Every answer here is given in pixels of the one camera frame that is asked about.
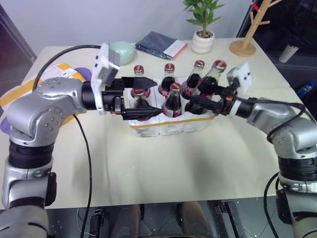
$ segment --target blue bottle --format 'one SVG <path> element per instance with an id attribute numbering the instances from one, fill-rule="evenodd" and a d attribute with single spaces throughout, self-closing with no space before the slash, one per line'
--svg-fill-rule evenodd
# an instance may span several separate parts
<path id="1" fill-rule="evenodd" d="M 315 86 L 315 82 L 306 83 L 299 90 L 297 90 L 296 94 L 299 98 L 303 98 L 306 94 L 308 94 Z"/>

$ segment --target light green bowl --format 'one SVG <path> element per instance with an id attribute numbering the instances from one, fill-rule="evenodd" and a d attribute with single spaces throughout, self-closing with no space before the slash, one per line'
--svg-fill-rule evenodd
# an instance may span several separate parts
<path id="1" fill-rule="evenodd" d="M 133 59 L 135 48 L 129 42 L 114 42 L 110 48 L 120 54 L 120 65 L 126 65 Z"/>

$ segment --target wooden stand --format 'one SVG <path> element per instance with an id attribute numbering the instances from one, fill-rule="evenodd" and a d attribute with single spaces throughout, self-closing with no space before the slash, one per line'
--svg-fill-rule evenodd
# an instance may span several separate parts
<path id="1" fill-rule="evenodd" d="M 258 26 L 269 24 L 270 21 L 262 21 L 266 11 L 269 7 L 274 6 L 275 4 L 281 2 L 282 0 L 263 0 L 261 7 L 257 9 L 258 13 L 256 18 L 253 17 L 253 12 L 250 12 L 250 20 L 251 26 L 248 30 L 248 33 L 243 41 L 235 41 L 232 42 L 230 45 L 230 51 L 233 52 L 237 56 L 242 57 L 250 57 L 254 55 L 256 52 L 256 48 L 254 45 L 250 43 L 251 38 L 253 37 L 254 33 L 256 32 Z"/>

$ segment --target white table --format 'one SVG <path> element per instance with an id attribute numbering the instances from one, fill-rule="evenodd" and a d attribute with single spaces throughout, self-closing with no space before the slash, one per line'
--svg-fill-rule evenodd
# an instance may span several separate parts
<path id="1" fill-rule="evenodd" d="M 188 75 L 198 59 L 204 60 L 207 68 L 215 59 L 223 59 L 228 69 L 245 61 L 229 51 L 233 40 L 216 39 L 213 50 L 202 56 L 188 47 L 173 61 L 176 76 Z M 262 49 L 255 45 L 258 50 L 250 61 L 256 79 L 250 96 L 300 102 Z M 49 58 L 63 49 L 44 48 L 26 78 L 35 75 Z M 92 68 L 96 53 L 93 49 L 78 50 L 56 63 Z M 138 51 L 117 76 L 133 76 L 134 65 L 142 64 L 147 77 L 160 77 L 167 62 Z M 227 85 L 225 77 L 220 84 Z M 278 171 L 277 156 L 266 135 L 240 118 L 219 116 L 203 131 L 154 138 L 138 138 L 121 116 L 102 117 L 90 111 L 79 119 L 92 155 L 92 206 L 262 196 L 268 179 Z M 0 133 L 0 142 L 3 169 L 8 136 Z M 75 120 L 60 129 L 53 156 L 57 197 L 50 208 L 86 206 L 87 151 Z"/>

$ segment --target purple object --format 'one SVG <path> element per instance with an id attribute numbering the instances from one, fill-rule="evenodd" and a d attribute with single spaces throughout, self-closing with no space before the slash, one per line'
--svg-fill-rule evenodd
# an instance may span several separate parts
<path id="1" fill-rule="evenodd" d="M 90 81 L 91 80 L 91 71 L 87 68 L 76 68 L 75 69 L 77 72 L 79 72 L 86 81 Z"/>
<path id="2" fill-rule="evenodd" d="M 10 123 L 8 122 L 7 118 L 5 117 L 1 124 L 0 124 L 0 129 L 2 132 L 4 132 L 5 134 L 10 135 Z"/>

